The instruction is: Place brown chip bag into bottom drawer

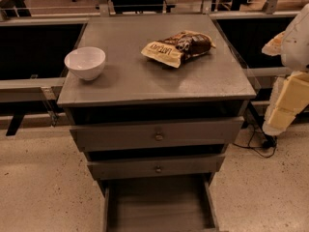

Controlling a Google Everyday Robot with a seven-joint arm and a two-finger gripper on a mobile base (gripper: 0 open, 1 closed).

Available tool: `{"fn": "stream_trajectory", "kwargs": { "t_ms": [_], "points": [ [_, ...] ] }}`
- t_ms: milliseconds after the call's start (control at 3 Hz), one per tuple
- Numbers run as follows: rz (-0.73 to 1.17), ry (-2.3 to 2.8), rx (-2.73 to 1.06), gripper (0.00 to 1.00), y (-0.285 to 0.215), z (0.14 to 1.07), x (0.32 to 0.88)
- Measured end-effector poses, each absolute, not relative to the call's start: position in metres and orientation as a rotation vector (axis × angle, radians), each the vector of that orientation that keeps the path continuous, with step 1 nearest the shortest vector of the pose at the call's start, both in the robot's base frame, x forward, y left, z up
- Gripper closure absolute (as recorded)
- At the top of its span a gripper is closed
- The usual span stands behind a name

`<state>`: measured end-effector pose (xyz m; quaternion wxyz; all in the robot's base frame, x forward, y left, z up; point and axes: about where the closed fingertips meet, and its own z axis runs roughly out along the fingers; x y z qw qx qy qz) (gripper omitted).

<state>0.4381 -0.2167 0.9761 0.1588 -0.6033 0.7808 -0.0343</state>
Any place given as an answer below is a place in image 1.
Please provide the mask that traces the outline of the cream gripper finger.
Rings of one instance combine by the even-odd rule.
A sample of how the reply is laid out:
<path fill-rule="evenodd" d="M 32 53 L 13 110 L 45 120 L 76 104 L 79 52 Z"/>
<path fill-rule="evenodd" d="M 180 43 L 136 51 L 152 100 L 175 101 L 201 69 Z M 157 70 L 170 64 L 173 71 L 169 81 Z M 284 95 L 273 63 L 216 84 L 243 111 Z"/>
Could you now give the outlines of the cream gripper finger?
<path fill-rule="evenodd" d="M 285 32 L 281 32 L 272 38 L 268 43 L 266 43 L 263 48 L 262 52 L 268 56 L 277 56 L 282 54 L 282 41 L 284 38 Z"/>

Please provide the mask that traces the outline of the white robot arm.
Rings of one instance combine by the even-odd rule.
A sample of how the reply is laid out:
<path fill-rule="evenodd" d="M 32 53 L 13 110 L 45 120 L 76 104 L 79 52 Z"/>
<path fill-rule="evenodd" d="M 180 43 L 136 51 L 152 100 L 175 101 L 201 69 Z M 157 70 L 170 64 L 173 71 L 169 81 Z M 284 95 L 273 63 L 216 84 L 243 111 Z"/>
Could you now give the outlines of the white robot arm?
<path fill-rule="evenodd" d="M 264 133 L 276 136 L 309 105 L 309 5 L 303 7 L 283 32 L 266 43 L 262 52 L 280 55 L 282 64 L 292 70 L 288 77 L 275 80 L 264 117 Z"/>

